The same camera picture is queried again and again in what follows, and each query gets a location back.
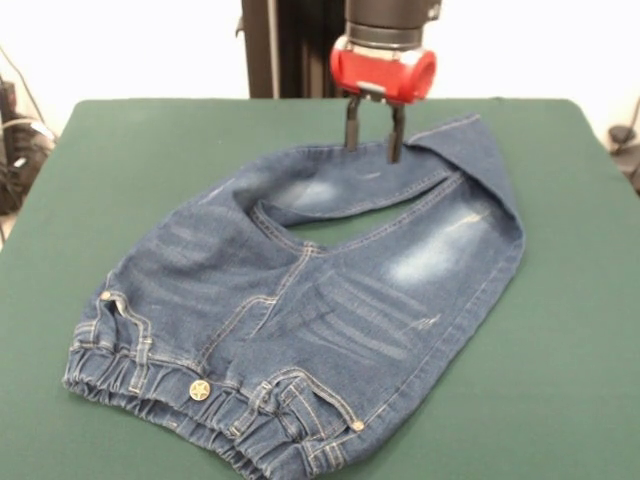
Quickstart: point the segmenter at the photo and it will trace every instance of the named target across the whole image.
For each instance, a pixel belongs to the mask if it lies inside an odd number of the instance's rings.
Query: black cable
[[[620,153],[620,150],[622,150],[625,147],[625,145],[629,143],[629,140],[631,140],[631,137],[633,136],[633,131],[634,131],[633,127],[638,121],[638,113],[640,113],[640,97],[638,97],[638,100],[636,101],[636,108],[633,111],[633,117],[631,118],[631,122],[629,122],[629,129],[627,130],[627,134],[625,135],[622,142],[618,144],[618,147],[613,152],[614,154]]]
[[[38,114],[38,119],[42,123],[46,124],[46,122],[44,121],[44,117],[42,116],[42,112],[40,111],[40,107],[38,107],[38,104],[36,103],[35,98],[33,98],[33,94],[31,93],[31,90],[29,90],[29,86],[27,85],[27,82],[24,79],[22,72],[18,69],[18,67],[16,67],[16,64],[13,63],[13,61],[11,61],[11,58],[9,57],[9,55],[7,55],[7,52],[4,51],[4,49],[2,48],[2,45],[0,45],[0,53],[7,60],[7,63],[9,64],[9,66],[16,72],[16,74],[18,75],[18,78],[20,78],[20,82],[22,83],[22,86],[27,92],[27,95],[29,96],[29,100],[31,100],[31,103],[33,104],[33,108],[35,108],[36,113]]]

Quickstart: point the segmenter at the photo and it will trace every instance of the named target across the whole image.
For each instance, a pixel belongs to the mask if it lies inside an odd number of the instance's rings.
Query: red gripper housing
[[[425,50],[417,61],[403,63],[402,55],[388,60],[334,47],[330,67],[336,84],[351,93],[364,94],[363,87],[375,85],[384,89],[387,101],[410,104],[424,99],[431,90],[436,56]]]

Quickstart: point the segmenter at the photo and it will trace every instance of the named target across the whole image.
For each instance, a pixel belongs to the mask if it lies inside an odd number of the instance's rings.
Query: jeans button
[[[206,400],[211,393],[211,386],[204,380],[196,380],[189,387],[189,395],[196,402]]]

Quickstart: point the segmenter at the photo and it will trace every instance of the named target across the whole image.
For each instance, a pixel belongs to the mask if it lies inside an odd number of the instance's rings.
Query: white wall
[[[85,98],[248,97],[240,0],[2,4],[18,21],[0,43],[57,131]],[[443,0],[425,32],[440,62],[432,95],[570,98],[604,140],[640,95],[639,19],[630,0]]]

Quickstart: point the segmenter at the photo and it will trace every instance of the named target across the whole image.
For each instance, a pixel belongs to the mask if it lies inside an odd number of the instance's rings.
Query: blue denim
[[[336,245],[290,228],[400,202]],[[248,163],[143,237],[88,302],[64,385],[217,452],[301,479],[376,451],[498,301],[524,231],[478,116],[387,145]]]

